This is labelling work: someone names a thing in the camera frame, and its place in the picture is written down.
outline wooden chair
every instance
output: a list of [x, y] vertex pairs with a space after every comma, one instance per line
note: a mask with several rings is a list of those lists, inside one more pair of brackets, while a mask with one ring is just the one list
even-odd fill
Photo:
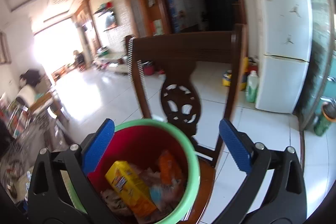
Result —
[[[196, 67], [196, 61], [231, 63], [232, 78], [226, 108], [223, 117], [232, 121], [235, 100], [238, 95], [238, 83], [243, 74], [242, 60], [246, 56], [245, 26], [236, 24], [233, 32], [197, 32], [168, 34], [155, 37], [126, 37], [131, 55], [131, 73], [142, 114], [151, 118], [142, 76], [139, 73], [139, 60], [152, 60], [160, 65], [166, 79], [161, 88], [161, 104], [169, 123], [178, 127], [191, 140], [195, 150], [211, 160], [199, 156], [201, 181], [198, 196], [185, 224], [198, 223], [209, 203], [215, 182], [215, 168], [224, 144], [220, 137], [216, 149], [210, 150], [200, 146], [195, 138], [197, 122], [201, 116], [199, 96], [190, 81], [190, 76]], [[169, 107], [169, 101], [177, 106], [177, 112]], [[191, 105], [189, 113], [183, 113], [182, 107]]]

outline blue textured pad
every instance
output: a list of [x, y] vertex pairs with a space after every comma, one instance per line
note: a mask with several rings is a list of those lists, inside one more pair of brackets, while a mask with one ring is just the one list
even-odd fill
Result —
[[114, 122], [110, 119], [106, 119], [98, 129], [95, 139], [91, 142], [83, 156], [82, 171], [85, 175], [96, 169], [114, 135], [114, 130]]
[[249, 174], [252, 169], [251, 155], [240, 141], [237, 133], [237, 130], [229, 121], [221, 120], [219, 123], [219, 135], [229, 149], [239, 170]]

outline yellow snack package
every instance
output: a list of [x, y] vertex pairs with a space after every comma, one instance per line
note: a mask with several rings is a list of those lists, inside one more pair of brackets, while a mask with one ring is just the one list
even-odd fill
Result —
[[156, 209], [149, 188], [127, 161], [116, 161], [105, 174], [105, 178], [137, 216], [146, 217]]

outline refrigerator freezer door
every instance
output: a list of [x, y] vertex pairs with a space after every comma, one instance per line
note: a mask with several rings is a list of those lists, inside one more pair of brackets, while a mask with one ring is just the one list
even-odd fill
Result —
[[312, 39], [310, 0], [256, 0], [261, 9], [264, 55], [309, 62]]
[[261, 110], [292, 113], [305, 81], [308, 62], [263, 56], [255, 107]]

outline chair backrest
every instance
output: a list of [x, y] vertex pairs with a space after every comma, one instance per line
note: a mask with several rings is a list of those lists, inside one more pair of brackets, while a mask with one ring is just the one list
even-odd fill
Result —
[[215, 166], [224, 150], [223, 141], [219, 137], [213, 151], [198, 145], [194, 139], [201, 116], [201, 104], [190, 77], [197, 61], [231, 63], [231, 86], [223, 115], [231, 119], [238, 95], [238, 83], [243, 74], [242, 60], [246, 56], [245, 26], [236, 24], [234, 31], [168, 34], [132, 39], [127, 37], [127, 41], [130, 41], [128, 54], [132, 56], [131, 73], [143, 116], [151, 118], [151, 112], [143, 90], [138, 61], [151, 60], [166, 73], [161, 88], [161, 104], [168, 122], [184, 132], [196, 151], [212, 158], [210, 163]]

